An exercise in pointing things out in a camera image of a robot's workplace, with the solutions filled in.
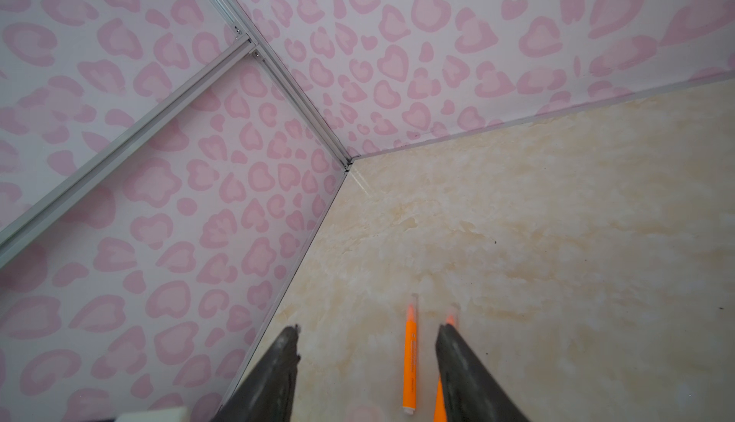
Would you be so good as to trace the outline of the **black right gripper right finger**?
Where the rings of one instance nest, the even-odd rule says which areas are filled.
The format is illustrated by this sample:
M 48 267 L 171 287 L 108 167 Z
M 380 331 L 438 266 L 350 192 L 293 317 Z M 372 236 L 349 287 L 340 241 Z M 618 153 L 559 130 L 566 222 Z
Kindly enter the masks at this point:
M 455 326 L 438 328 L 436 358 L 448 421 L 529 422 Z

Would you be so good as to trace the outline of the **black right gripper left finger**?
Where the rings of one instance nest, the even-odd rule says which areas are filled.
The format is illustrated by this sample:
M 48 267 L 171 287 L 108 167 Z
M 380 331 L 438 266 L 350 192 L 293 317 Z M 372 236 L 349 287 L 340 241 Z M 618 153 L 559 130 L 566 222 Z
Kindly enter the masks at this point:
M 301 360 L 300 333 L 298 325 L 283 328 L 212 421 L 290 421 Z

